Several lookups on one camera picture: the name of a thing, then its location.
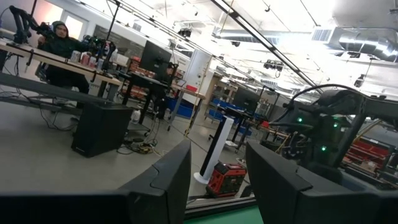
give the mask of black speaker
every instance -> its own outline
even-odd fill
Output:
[[[124,139],[133,109],[124,105],[85,104],[72,149],[93,157],[118,149]]]

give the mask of black monitor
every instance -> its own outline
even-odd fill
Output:
[[[247,90],[243,87],[239,87],[235,93],[232,104],[246,109],[248,113],[254,113],[256,112],[257,103],[259,100],[260,96],[257,93]]]
[[[147,41],[139,66],[154,73],[165,73],[171,57],[170,52]]]

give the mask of red generator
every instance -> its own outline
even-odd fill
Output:
[[[239,164],[218,163],[206,186],[206,191],[212,197],[229,197],[236,195],[247,174],[245,167]]]

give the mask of green floor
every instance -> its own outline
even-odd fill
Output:
[[[193,220],[185,221],[184,224],[238,224],[238,223],[250,223],[260,224],[262,222],[261,214],[257,206],[235,210],[232,212],[225,212],[217,215],[210,215],[209,217],[197,218]]]

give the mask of gray floor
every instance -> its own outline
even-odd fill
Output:
[[[35,79],[29,67],[21,76]],[[192,174],[200,170],[210,146],[208,135],[214,134],[218,122],[211,124],[204,120],[205,108],[202,108],[188,138],[192,140]],[[156,154],[130,155],[110,151],[90,159],[73,152],[71,132],[49,129],[40,115],[40,110],[23,106],[0,103],[0,191],[16,190],[76,192],[116,189],[131,180],[155,163]],[[54,114],[44,111],[49,119]],[[71,125],[70,115],[59,114],[58,127]],[[151,119],[144,124],[150,126]],[[183,132],[188,120],[176,118],[173,128],[168,132],[167,123],[160,124],[157,150],[167,153],[184,139]],[[236,163],[237,157],[243,157],[243,151],[237,154],[224,149],[220,161]],[[192,178],[190,195],[203,195],[205,186]]]

